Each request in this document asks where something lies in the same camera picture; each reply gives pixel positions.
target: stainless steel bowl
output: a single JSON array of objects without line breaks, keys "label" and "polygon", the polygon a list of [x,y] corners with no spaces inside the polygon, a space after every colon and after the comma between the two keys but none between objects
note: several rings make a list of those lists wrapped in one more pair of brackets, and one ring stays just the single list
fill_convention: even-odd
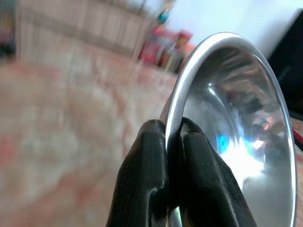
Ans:
[{"label": "stainless steel bowl", "polygon": [[[201,127],[229,165],[258,227],[293,227],[293,135],[280,86],[264,56],[233,33],[205,39],[191,54],[161,115],[168,152],[173,152],[183,116]],[[169,222],[182,226],[178,209]]]}]

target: floor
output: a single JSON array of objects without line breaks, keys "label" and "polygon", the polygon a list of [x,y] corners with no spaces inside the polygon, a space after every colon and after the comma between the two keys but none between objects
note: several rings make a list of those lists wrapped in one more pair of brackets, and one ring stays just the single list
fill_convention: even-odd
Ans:
[{"label": "floor", "polygon": [[[68,39],[0,74],[0,226],[105,226],[123,157],[176,77]],[[300,155],[297,168],[303,227]]]}]

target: rubber grip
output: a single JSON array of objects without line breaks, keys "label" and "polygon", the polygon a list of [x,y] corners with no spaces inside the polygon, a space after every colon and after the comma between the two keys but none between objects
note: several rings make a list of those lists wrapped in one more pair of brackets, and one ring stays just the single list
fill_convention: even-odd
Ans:
[{"label": "rubber grip", "polygon": [[169,181],[165,126],[151,120],[140,129],[118,173],[107,227],[164,227]]},{"label": "rubber grip", "polygon": [[183,222],[195,227],[257,227],[232,171],[201,129],[186,118],[179,147],[185,172],[180,195]]}]

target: black object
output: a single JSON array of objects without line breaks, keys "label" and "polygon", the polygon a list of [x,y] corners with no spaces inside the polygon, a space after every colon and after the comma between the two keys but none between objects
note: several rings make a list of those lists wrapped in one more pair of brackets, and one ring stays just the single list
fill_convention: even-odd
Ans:
[{"label": "black object", "polygon": [[195,227],[257,227],[232,171],[201,129],[184,118],[180,132],[185,219]]},{"label": "black object", "polygon": [[289,28],[268,62],[273,69],[291,117],[303,119],[303,11]]},{"label": "black object", "polygon": [[119,170],[107,227],[165,227],[175,206],[186,226],[257,227],[230,168],[201,129],[183,118],[177,155],[169,159],[164,130],[157,120],[140,129]]},{"label": "black object", "polygon": [[165,227],[169,181],[165,126],[146,122],[118,173],[107,227]]}]

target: bowl rim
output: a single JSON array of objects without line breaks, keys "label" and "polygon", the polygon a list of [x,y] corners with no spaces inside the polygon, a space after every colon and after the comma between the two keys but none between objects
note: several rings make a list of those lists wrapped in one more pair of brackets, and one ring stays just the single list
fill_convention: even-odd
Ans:
[{"label": "bowl rim", "polygon": [[[263,70],[268,75],[269,81],[272,83],[277,97],[278,102],[282,108],[282,113],[285,118],[285,125],[287,130],[288,147],[290,148],[290,160],[291,160],[291,185],[292,185],[292,214],[291,222],[289,227],[294,227],[296,220],[296,209],[297,209],[297,174],[296,174],[296,162],[295,162],[295,151],[294,151],[294,138],[292,133],[291,121],[286,107],[286,102],[282,94],[280,85],[276,79],[276,76],[271,69],[269,63],[263,54],[257,50],[252,43],[245,38],[235,33],[222,32],[216,33],[207,37],[203,40],[191,53],[185,64],[183,70],[178,76],[177,82],[174,86],[173,92],[168,99],[166,106],[161,114],[161,120],[166,123],[165,130],[165,146],[169,152],[170,145],[172,145],[176,139],[176,134],[180,129],[185,102],[189,88],[203,62],[207,57],[214,51],[222,47],[234,47],[238,49],[244,49],[248,51],[254,59],[256,59]],[[179,211],[173,211],[171,217],[178,217]],[[181,226],[179,221],[170,220],[170,223],[176,223],[172,226]]]}]

